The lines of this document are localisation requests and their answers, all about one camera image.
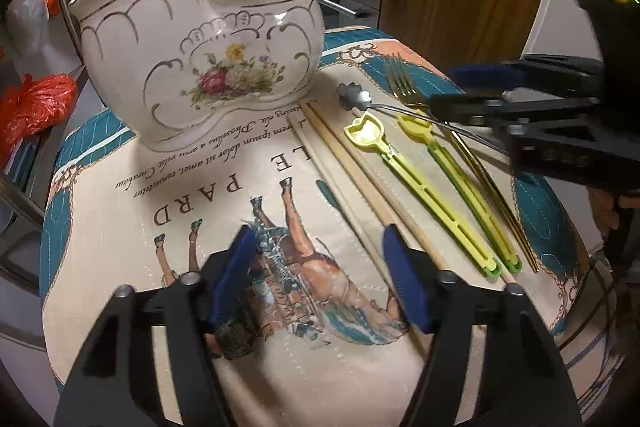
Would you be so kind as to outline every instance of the cabinet handle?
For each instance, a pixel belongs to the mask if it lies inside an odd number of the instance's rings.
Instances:
[[[337,12],[340,12],[341,14],[344,14],[345,16],[353,17],[353,19],[362,19],[364,17],[370,16],[369,12],[356,12],[355,10],[351,10],[350,8],[347,8],[346,6],[343,6],[340,3],[335,3],[335,1],[331,1],[331,0],[316,0],[316,1],[320,4],[324,4],[324,6],[328,6],[329,8],[336,10]]]

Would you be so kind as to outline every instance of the yellow plastic spoon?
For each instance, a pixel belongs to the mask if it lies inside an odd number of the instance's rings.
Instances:
[[[471,183],[460,164],[452,157],[449,150],[438,143],[431,133],[431,122],[409,115],[398,115],[398,125],[409,137],[427,145],[427,149],[433,159],[440,165],[449,180],[456,187],[463,200],[474,213],[476,220],[489,238],[489,241],[497,252],[498,257],[511,273],[522,270],[522,262],[511,242],[502,232],[499,221],[496,219],[491,207],[484,197],[478,192],[476,186]]]
[[[485,276],[493,279],[500,275],[500,264],[494,258],[491,248],[462,217],[456,216],[455,211],[438,194],[431,182],[385,141],[385,128],[378,118],[365,112],[353,120],[350,126],[344,128],[344,132],[357,147],[374,149],[380,153],[384,162],[449,230]]]

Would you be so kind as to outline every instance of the painted pink rose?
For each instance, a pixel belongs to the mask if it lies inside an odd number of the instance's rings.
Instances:
[[[200,87],[208,95],[222,93],[226,88],[226,70],[211,68],[202,76]]]

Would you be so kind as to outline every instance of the table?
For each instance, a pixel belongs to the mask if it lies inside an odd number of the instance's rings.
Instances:
[[[349,27],[326,33],[308,97],[318,99],[341,125],[352,117],[336,103],[339,82],[357,82],[372,93],[374,101],[397,104],[385,94],[389,88],[382,65],[383,57],[393,53],[402,55],[426,96],[459,91],[433,65],[383,32]],[[322,299],[314,297],[321,295],[319,287],[312,295],[291,293],[290,287],[283,293],[286,277],[257,258],[256,275],[246,289],[253,319],[242,324],[245,332],[255,329],[253,340],[232,333],[228,345],[233,347],[225,352],[231,360],[223,357],[214,362],[239,424],[398,424],[421,370],[424,350],[405,334],[388,282],[332,206],[312,163],[287,127],[286,115],[308,126],[297,104],[268,112],[239,110],[224,117],[193,147],[169,154],[146,150],[109,110],[67,138],[56,162],[40,253],[44,331],[60,382],[116,286],[130,283],[142,291],[171,283],[177,274],[202,266],[211,252],[228,247],[245,222],[261,238],[261,259],[280,253],[289,256],[294,275],[300,258],[290,255],[290,246],[273,247],[272,240],[287,230],[298,230],[290,232],[295,249],[311,248],[314,255],[331,257],[340,277],[348,277],[366,304],[357,308],[336,298],[334,279]],[[426,148],[405,137],[393,120],[385,120],[385,127],[391,141],[475,223]],[[382,226],[335,158],[317,137],[313,143],[358,210],[367,233],[379,242]],[[484,146],[469,146],[517,210],[542,262],[539,274],[524,263],[516,278],[551,333],[562,335],[570,329],[568,311],[580,266],[584,266],[584,259],[580,260],[584,247],[544,178],[513,176],[506,158]],[[463,279],[496,289],[504,285],[476,272],[382,161],[377,163],[374,155],[366,161],[402,198]],[[609,369],[618,363],[607,356],[608,336],[602,328],[602,322],[586,328],[575,346],[562,353],[576,393],[586,397],[585,413],[604,397]],[[179,421],[163,331],[155,332],[154,341],[164,412]],[[479,374],[482,339],[474,340],[472,350],[475,369],[470,371]],[[459,420],[471,414],[475,402],[475,388],[468,387],[465,396],[470,394],[468,400],[463,397]],[[287,399],[290,393],[303,399]]]

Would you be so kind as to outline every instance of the gold fork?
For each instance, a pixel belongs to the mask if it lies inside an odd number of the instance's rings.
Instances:
[[[409,108],[418,108],[428,113],[428,101],[422,93],[415,89],[414,80],[406,70],[400,54],[397,56],[393,55],[391,58],[385,59],[383,63],[385,66],[386,79],[393,96]],[[445,133],[445,136],[449,138],[453,147],[458,151],[459,155],[462,156],[465,163],[469,166],[469,169],[471,169],[473,174],[482,184],[482,187],[484,187],[486,192],[489,194],[489,197],[494,202],[494,205],[500,212],[500,215],[502,215],[502,218],[507,222],[507,225],[516,238],[516,241],[522,248],[531,269],[536,273],[539,272],[538,260],[527,241],[524,230],[522,230],[520,223],[514,216],[509,204],[504,199],[504,196],[502,196],[502,193],[500,192],[500,189],[498,189],[494,180],[486,171],[480,160],[478,160],[478,157],[468,148],[458,133],[444,128],[441,128],[441,130]]]

